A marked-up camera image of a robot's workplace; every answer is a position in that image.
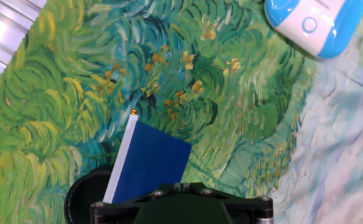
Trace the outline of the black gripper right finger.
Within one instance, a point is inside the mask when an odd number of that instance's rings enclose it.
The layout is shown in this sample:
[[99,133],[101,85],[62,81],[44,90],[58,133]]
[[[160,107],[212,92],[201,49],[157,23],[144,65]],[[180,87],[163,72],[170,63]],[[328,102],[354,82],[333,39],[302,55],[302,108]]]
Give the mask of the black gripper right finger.
[[241,198],[202,183],[182,183],[187,196],[182,209],[198,223],[273,224],[273,200],[268,196]]

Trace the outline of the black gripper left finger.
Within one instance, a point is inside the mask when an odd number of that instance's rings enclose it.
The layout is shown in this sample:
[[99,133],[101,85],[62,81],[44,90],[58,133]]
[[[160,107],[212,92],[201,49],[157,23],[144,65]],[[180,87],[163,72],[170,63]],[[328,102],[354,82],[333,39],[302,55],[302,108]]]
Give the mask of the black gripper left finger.
[[168,197],[181,192],[182,184],[162,184],[158,189],[121,203],[107,203],[99,201],[91,204],[90,223],[112,223],[113,217],[120,214],[138,213],[146,203]]

